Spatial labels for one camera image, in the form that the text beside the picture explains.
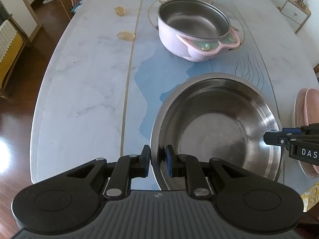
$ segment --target screw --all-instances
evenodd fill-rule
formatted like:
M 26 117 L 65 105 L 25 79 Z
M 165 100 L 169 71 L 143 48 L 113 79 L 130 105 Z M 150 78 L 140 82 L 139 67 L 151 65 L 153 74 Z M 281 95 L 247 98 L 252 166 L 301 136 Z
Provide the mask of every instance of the screw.
M 109 197 L 117 197 L 117 196 L 120 196 L 121 194 L 122 194 L 122 191 L 117 188 L 108 189 L 106 191 L 106 195 L 108 195 Z
M 205 188 L 197 188 L 194 190 L 194 194 L 198 197 L 207 196 L 209 194 L 209 190 Z

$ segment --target ribbed gray surface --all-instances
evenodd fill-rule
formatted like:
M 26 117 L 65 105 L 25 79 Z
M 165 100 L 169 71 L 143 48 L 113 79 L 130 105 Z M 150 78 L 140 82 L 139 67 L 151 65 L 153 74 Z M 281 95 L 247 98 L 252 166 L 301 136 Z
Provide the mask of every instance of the ribbed gray surface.
M 302 238 L 294 231 L 280 235 L 253 235 L 222 220 L 211 203 L 190 198 L 185 191 L 132 191 L 108 202 L 87 226 L 64 235 L 36 235 L 21 231 L 15 239 L 245 239 Z

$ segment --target yellow package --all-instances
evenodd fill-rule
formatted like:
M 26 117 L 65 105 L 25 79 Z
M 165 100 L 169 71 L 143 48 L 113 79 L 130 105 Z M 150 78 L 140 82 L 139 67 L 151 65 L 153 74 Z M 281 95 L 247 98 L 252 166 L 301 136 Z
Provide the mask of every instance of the yellow package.
M 303 201 L 303 211 L 307 212 L 319 202 L 319 182 L 300 196 Z

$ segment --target yellow cushion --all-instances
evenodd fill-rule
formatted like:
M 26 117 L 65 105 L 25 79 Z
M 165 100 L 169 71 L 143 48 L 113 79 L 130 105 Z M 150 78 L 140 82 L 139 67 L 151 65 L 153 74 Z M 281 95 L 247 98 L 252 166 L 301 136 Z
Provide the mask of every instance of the yellow cushion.
M 5 54 L 4 58 L 0 62 L 0 84 L 1 88 L 3 87 L 3 81 L 5 78 L 5 75 L 9 71 L 10 67 L 12 66 L 12 63 L 14 62 L 17 54 L 19 53 L 19 50 L 23 44 L 23 40 L 21 36 L 17 33 L 17 35 L 14 37 L 7 53 Z

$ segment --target white knitted cover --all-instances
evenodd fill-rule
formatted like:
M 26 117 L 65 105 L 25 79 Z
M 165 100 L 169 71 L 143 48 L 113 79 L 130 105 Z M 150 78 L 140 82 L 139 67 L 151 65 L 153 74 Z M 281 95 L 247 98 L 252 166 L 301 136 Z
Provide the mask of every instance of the white knitted cover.
M 0 26 L 0 62 L 7 53 L 17 31 L 8 20 L 5 20 Z

